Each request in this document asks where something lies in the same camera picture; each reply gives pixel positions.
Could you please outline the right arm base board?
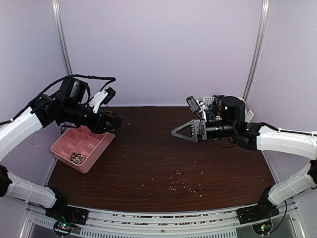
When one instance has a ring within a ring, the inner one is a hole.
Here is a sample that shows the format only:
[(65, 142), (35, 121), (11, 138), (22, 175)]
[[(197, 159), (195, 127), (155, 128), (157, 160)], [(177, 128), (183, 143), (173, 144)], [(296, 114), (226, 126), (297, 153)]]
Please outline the right arm base board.
[(236, 213), (240, 225), (249, 224), (257, 235), (266, 235), (272, 230), (272, 218), (279, 215), (279, 210), (255, 205), (240, 208)]

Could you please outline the brown green patterned tie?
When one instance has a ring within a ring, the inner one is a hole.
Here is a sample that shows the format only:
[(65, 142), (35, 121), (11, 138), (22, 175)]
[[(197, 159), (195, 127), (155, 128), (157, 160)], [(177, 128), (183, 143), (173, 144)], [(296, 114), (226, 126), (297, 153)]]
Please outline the brown green patterned tie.
[(112, 134), (118, 135), (122, 125), (122, 117), (113, 111), (105, 111), (107, 115), (106, 130)]

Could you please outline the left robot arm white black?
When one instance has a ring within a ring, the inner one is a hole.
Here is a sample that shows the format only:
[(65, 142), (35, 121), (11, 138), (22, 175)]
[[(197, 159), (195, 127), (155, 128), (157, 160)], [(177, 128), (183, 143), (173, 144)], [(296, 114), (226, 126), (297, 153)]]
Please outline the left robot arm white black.
[[(55, 80), (45, 87), (13, 118), (0, 124), (0, 158), (31, 135), (55, 122), (62, 128), (85, 126), (94, 134), (117, 134), (122, 118), (101, 110), (116, 91), (109, 86), (114, 77), (73, 74)], [(71, 216), (66, 198), (55, 188), (41, 186), (22, 179), (5, 166), (0, 167), (0, 195), (52, 210), (60, 220)]]

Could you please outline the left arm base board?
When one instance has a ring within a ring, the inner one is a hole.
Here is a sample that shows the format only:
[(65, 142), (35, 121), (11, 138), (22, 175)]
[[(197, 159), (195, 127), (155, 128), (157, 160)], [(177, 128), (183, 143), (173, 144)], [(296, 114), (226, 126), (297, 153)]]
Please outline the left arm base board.
[(79, 225), (85, 225), (89, 211), (66, 205), (62, 208), (44, 208), (45, 215), (55, 219), (53, 231), (58, 236), (67, 236)]

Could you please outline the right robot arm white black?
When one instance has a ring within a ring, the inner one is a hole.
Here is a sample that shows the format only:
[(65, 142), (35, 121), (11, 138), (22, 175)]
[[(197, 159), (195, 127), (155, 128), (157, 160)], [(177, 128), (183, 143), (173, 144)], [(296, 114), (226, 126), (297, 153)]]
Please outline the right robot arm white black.
[(192, 113), (198, 116), (175, 129), (174, 137), (192, 142), (230, 137), (232, 143), (249, 151), (275, 151), (309, 159), (297, 173), (266, 188), (254, 207), (254, 215), (264, 219), (277, 205), (309, 188), (317, 187), (317, 133), (277, 128), (266, 122), (247, 122), (245, 102), (221, 96), (220, 104), (207, 107), (193, 96), (187, 97)]

